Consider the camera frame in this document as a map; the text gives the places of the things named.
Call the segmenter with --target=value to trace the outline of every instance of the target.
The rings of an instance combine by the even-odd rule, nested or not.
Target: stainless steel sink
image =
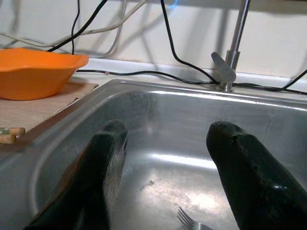
[[[306,102],[113,80],[0,148],[0,229],[22,229],[114,118],[129,132],[115,230],[183,229],[179,206],[215,230],[238,229],[205,144],[219,120],[257,136],[307,189]]]

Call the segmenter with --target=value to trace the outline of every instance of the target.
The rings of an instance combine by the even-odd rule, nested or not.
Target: orange bowl
[[[34,100],[61,91],[87,55],[12,48],[0,50],[0,98]]]

